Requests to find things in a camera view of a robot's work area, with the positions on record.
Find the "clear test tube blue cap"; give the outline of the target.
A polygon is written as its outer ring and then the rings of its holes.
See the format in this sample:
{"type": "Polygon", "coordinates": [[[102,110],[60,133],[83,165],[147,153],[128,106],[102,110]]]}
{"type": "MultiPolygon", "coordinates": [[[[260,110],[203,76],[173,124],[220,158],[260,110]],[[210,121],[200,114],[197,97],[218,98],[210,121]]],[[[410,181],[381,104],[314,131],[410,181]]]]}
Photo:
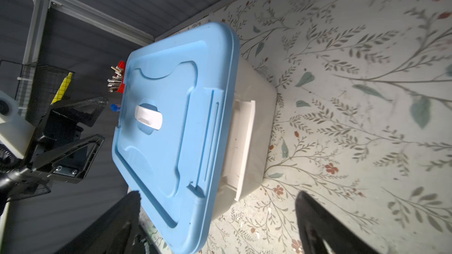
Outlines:
{"type": "Polygon", "coordinates": [[[110,108],[113,112],[120,112],[121,110],[121,106],[117,104],[111,104],[110,108]]]}

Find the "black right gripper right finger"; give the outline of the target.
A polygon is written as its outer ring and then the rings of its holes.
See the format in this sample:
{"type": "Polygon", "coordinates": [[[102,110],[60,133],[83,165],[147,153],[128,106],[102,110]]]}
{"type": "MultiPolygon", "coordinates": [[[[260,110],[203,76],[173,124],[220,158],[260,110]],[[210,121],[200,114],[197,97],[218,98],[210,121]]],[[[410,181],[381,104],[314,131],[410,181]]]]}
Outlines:
{"type": "Polygon", "coordinates": [[[295,212],[306,254],[326,254],[328,250],[325,244],[336,254],[376,253],[305,191],[297,195],[295,212]]]}

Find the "blue plastic bin lid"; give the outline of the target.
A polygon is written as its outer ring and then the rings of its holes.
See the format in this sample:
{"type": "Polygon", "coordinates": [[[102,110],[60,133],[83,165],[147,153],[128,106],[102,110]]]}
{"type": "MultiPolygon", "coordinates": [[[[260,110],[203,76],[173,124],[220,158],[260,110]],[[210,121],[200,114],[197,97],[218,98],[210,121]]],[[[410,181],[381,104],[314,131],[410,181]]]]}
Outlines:
{"type": "Polygon", "coordinates": [[[176,254],[205,244],[233,110],[239,45],[210,22],[132,52],[112,156],[176,254]]]}

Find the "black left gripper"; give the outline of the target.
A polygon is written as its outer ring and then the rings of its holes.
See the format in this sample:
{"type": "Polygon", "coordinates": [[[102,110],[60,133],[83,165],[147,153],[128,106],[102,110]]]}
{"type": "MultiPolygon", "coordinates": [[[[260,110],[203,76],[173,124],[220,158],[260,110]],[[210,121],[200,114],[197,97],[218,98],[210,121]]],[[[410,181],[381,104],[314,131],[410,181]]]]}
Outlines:
{"type": "Polygon", "coordinates": [[[92,127],[105,107],[103,96],[58,101],[43,116],[32,141],[27,161],[21,169],[22,183],[46,179],[79,183],[86,178],[105,137],[82,138],[84,124],[92,127]]]}

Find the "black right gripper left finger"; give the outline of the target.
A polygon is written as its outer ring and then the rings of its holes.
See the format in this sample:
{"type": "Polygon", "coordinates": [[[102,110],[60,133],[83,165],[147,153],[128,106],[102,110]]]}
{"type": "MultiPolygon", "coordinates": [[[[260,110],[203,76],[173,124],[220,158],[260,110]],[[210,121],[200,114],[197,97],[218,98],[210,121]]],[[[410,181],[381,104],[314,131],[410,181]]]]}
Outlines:
{"type": "Polygon", "coordinates": [[[134,254],[141,250],[136,241],[141,197],[133,191],[124,196],[58,254],[134,254]]]}

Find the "beige plastic storage bin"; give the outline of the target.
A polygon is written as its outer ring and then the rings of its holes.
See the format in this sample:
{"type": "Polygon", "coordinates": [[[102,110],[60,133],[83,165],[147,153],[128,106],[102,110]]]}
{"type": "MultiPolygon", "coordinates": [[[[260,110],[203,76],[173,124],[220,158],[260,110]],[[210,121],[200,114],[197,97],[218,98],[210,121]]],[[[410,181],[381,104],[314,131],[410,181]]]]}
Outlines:
{"type": "Polygon", "coordinates": [[[213,219],[226,213],[263,182],[276,99],[277,90],[272,84],[240,58],[213,219]]]}

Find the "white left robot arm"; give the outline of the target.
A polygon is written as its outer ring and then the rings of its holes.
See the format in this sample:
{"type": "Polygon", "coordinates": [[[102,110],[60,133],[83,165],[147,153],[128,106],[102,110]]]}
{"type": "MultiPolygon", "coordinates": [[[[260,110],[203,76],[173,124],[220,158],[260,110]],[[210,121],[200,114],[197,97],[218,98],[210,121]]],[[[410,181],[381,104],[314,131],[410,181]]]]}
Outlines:
{"type": "Polygon", "coordinates": [[[79,183],[86,178],[105,138],[82,137],[108,100],[102,96],[63,100],[49,106],[33,126],[18,105],[1,93],[1,209],[11,201],[48,194],[52,181],[79,183]]]}

